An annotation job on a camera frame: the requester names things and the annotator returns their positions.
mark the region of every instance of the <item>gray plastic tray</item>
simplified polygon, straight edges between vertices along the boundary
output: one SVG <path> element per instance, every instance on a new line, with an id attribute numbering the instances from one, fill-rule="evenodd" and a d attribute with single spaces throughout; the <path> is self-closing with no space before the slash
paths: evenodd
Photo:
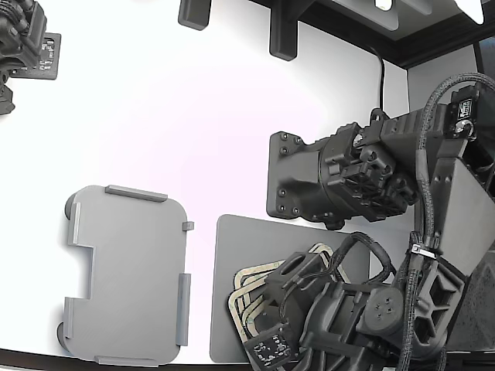
<path id="1" fill-rule="evenodd" d="M 227 310 L 227 298 L 234 290 L 234 275 L 242 268 L 288 258 L 307 251 L 316 243 L 340 246 L 345 233 L 319 230 L 287 223 L 224 215 L 217 224 L 210 357 L 216 363 L 243 363 L 248 358 Z M 370 254 L 356 245 L 343 262 L 351 282 L 369 278 Z"/>
<path id="2" fill-rule="evenodd" d="M 93 250 L 90 297 L 66 298 L 60 344 L 119 366 L 172 362 L 187 345 L 190 276 L 182 206 L 166 195 L 89 186 L 66 205 L 69 245 Z"/>

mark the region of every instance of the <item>black cable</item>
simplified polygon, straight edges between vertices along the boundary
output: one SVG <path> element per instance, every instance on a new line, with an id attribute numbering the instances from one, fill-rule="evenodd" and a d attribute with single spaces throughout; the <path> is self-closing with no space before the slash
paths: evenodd
<path id="1" fill-rule="evenodd" d="M 412 269 L 409 272 L 405 292 L 404 333 L 402 335 L 402 350 L 399 356 L 397 371 L 407 371 L 412 355 L 412 338 L 414 335 L 415 297 L 418 289 L 420 271 Z"/>
<path id="2" fill-rule="evenodd" d="M 435 371 L 445 371 L 447 366 L 447 349 L 444 346 L 440 351 L 439 361 L 436 364 Z"/>
<path id="3" fill-rule="evenodd" d="M 435 232 L 433 200 L 429 189 L 426 133 L 430 128 L 433 114 L 435 113 L 440 99 L 447 92 L 447 90 L 462 82 L 482 83 L 495 92 L 495 80 L 490 77 L 477 72 L 461 73 L 443 81 L 433 91 L 432 95 L 428 99 L 428 102 L 426 103 L 421 117 L 422 126 L 416 151 L 416 180 L 418 181 L 422 199 L 425 203 L 425 234 L 423 236 L 423 242 L 426 242 L 427 239 L 433 238 Z"/>
<path id="4" fill-rule="evenodd" d="M 282 323 L 285 323 L 285 305 L 292 292 L 294 292 L 294 290 L 298 286 L 300 286 L 303 281 L 306 281 L 308 279 L 317 279 L 320 277 L 330 277 L 332 274 L 334 274 L 337 268 L 342 264 L 347 253 L 349 253 L 350 249 L 358 242 L 361 242 L 364 246 L 370 249 L 374 256 L 378 258 L 383 267 L 382 272 L 380 272 L 370 280 L 366 281 L 365 284 L 383 282 L 388 278 L 390 273 L 392 273 L 393 275 L 397 274 L 397 270 L 392 264 L 390 256 L 378 242 L 373 240 L 365 233 L 351 233 L 344 239 L 335 253 L 333 253 L 332 257 L 329 259 L 329 266 L 327 269 L 321 272 L 311 273 L 307 274 L 306 276 L 299 277 L 297 278 L 297 281 L 295 281 L 292 286 L 288 288 L 288 290 L 285 292 L 284 298 L 281 300 L 278 306 L 278 314 Z"/>
<path id="5" fill-rule="evenodd" d="M 385 62 L 384 59 L 381 57 L 380 53 L 372 46 L 368 46 L 374 53 L 375 56 L 377 56 L 378 60 L 380 60 L 380 65 L 381 65 L 381 76 L 380 76 L 380 103 L 379 103 L 379 108 L 383 111 L 384 110 L 384 85 L 385 85 Z"/>

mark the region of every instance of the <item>white table surface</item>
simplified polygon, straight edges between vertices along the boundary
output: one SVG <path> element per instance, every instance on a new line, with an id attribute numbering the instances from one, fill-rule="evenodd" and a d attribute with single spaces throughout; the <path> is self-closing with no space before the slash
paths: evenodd
<path id="1" fill-rule="evenodd" d="M 367 123 L 377 104 L 376 58 L 307 25 L 299 56 L 268 54 L 269 11 L 213 0 L 203 32 L 179 26 L 179 0 L 43 0 L 63 34 L 57 81 L 10 80 L 17 106 L 0 118 L 0 349 L 67 356 L 55 330 L 63 300 L 87 296 L 89 254 L 67 247 L 67 198 L 88 185 L 163 192 L 183 204 L 193 275 L 189 346 L 175 362 L 210 363 L 216 223 L 265 213 L 268 139 L 312 142 Z M 406 71 L 387 65 L 385 109 L 408 111 Z M 369 225 L 406 248 L 411 213 Z"/>

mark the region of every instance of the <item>bolt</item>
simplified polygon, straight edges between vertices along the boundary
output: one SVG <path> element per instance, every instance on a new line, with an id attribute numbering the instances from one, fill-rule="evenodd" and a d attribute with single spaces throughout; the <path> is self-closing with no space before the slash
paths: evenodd
<path id="1" fill-rule="evenodd" d="M 359 145 L 359 143 L 361 143 L 362 140 L 363 140 L 363 135 L 361 135 L 361 134 L 356 135 L 356 137 L 354 138 L 354 141 L 353 141 L 353 146 L 357 147 Z"/>
<path id="2" fill-rule="evenodd" d="M 371 152 L 370 157 L 368 157 L 368 162 L 373 162 L 376 159 L 377 159 L 377 153 L 376 152 Z"/>

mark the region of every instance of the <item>braided cable sleeve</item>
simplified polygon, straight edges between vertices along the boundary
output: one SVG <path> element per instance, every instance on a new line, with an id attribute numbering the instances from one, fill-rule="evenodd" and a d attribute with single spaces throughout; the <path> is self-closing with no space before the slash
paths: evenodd
<path id="1" fill-rule="evenodd" d="M 409 272 L 405 292 L 404 332 L 402 334 L 402 349 L 399 356 L 397 371 L 407 371 L 411 362 L 412 337 L 414 335 L 415 298 L 418 289 L 420 271 L 413 269 Z"/>
<path id="2" fill-rule="evenodd" d="M 445 346 L 440 351 L 439 361 L 436 364 L 435 371 L 445 371 L 447 366 L 447 349 Z"/>
<path id="3" fill-rule="evenodd" d="M 435 109 L 439 104 L 442 96 L 447 92 L 447 90 L 454 87 L 458 83 L 463 82 L 482 83 L 483 85 L 489 87 L 493 92 L 495 92 L 495 80 L 491 79 L 490 77 L 476 72 L 461 73 L 443 81 L 433 91 L 432 95 L 428 99 L 428 102 L 426 103 L 425 109 L 423 110 L 421 116 L 421 132 L 418 139 L 418 150 L 416 151 L 416 179 L 418 181 L 420 192 L 422 193 L 423 202 L 425 203 L 425 237 L 433 237 L 435 230 L 433 201 L 432 195 L 429 190 L 428 180 L 426 134 L 430 128 Z"/>
<path id="4" fill-rule="evenodd" d="M 470 72 L 470 73 L 461 73 L 459 75 L 452 76 L 447 80 L 443 81 L 432 93 L 428 102 L 426 103 L 425 109 L 423 110 L 421 117 L 421 133 L 419 135 L 418 141 L 418 149 L 424 149 L 426 147 L 426 133 L 430 127 L 430 123 L 433 119 L 433 113 L 438 105 L 440 99 L 442 99 L 443 95 L 449 90 L 451 87 L 454 87 L 458 83 L 463 82 L 473 82 L 473 83 L 482 83 L 489 87 L 493 92 L 495 92 L 495 80 L 488 77 L 487 75 L 483 75 L 482 73 Z"/>

